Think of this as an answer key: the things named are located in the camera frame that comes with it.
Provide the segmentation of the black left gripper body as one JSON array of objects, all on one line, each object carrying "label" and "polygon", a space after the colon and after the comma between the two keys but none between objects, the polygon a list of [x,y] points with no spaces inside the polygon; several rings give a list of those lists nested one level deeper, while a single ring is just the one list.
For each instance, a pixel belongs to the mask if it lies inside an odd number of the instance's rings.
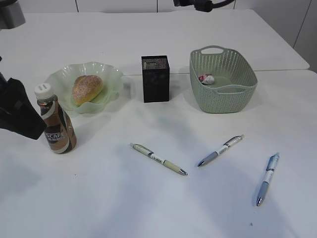
[{"label": "black left gripper body", "polygon": [[7,109],[8,107],[8,83],[2,73],[0,73],[0,108]]}]

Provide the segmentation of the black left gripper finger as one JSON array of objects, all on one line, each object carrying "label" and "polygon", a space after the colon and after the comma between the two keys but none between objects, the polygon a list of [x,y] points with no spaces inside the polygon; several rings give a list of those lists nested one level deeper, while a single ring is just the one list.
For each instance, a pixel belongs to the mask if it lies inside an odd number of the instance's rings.
[{"label": "black left gripper finger", "polygon": [[8,107],[0,109],[0,127],[37,140],[47,128],[41,116],[29,101],[21,81],[10,78],[8,83]]}]

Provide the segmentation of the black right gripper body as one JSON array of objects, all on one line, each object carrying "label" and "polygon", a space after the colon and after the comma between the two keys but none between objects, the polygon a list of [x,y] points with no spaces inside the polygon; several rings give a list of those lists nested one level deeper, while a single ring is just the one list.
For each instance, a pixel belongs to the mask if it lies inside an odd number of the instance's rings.
[{"label": "black right gripper body", "polygon": [[191,6],[195,4],[195,0],[173,0],[175,7]]}]

